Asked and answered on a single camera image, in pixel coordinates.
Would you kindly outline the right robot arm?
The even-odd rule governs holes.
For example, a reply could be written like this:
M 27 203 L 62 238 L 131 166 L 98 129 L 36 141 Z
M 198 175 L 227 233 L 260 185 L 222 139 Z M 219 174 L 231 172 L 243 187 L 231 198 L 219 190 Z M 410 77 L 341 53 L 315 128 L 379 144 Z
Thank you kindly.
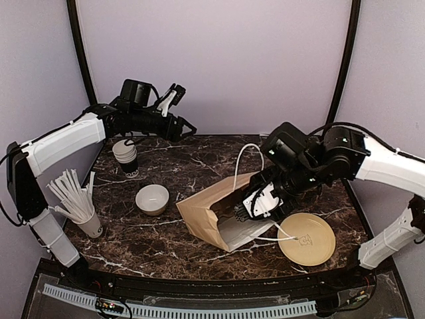
M 339 283 L 353 288 L 365 269 L 424 235 L 424 160 L 396 150 L 368 130 L 349 123 L 331 123 L 305 134 L 289 122 L 277 127 L 261 145 L 278 167 L 272 194 L 290 201 L 335 180 L 359 179 L 413 194 L 407 208 L 390 226 L 355 251 L 353 263 L 339 273 Z

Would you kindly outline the brown paper bag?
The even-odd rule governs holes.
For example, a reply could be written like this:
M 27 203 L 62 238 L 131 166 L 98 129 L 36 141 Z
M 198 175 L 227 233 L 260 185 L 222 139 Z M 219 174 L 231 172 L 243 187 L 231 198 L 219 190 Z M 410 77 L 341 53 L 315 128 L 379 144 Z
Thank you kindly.
M 243 146 L 238 154 L 232 177 L 226 177 L 177 203 L 189 232 L 226 252 L 235 251 L 254 239 L 271 242 L 298 240 L 286 232 L 283 232 L 281 239 L 263 237 L 262 234 L 273 226 L 278 230 L 282 229 L 269 219 L 245 222 L 236 220 L 234 206 L 243 199 L 243 193 L 248 189 L 250 178 L 254 175 L 238 172 L 240 159 L 248 147 L 260 149 L 258 145 L 252 143 Z

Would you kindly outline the stack of paper cups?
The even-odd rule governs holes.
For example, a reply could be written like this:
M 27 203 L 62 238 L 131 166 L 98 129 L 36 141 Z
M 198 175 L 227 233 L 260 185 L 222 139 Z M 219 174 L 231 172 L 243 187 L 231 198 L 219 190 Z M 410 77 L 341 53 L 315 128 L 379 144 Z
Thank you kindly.
M 133 141 L 121 140 L 115 143 L 112 152 L 126 177 L 134 178 L 139 175 L 137 150 Z

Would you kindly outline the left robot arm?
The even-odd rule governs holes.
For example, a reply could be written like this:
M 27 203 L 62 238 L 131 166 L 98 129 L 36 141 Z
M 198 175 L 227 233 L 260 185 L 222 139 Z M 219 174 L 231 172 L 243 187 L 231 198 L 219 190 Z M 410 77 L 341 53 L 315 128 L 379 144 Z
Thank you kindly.
M 185 88 L 172 84 L 149 105 L 149 96 L 156 91 L 152 84 L 127 79 L 120 94 L 109 104 L 89 106 L 75 120 L 38 138 L 9 144 L 1 160 L 6 165 L 7 189 L 17 208 L 18 220 L 14 225 L 28 223 L 56 260 L 69 268 L 67 277 L 80 290 L 89 289 L 94 276 L 82 266 L 84 258 L 50 213 L 37 177 L 81 149 L 117 135 L 154 134 L 170 142 L 194 135 L 196 127 L 169 111 L 180 103 Z

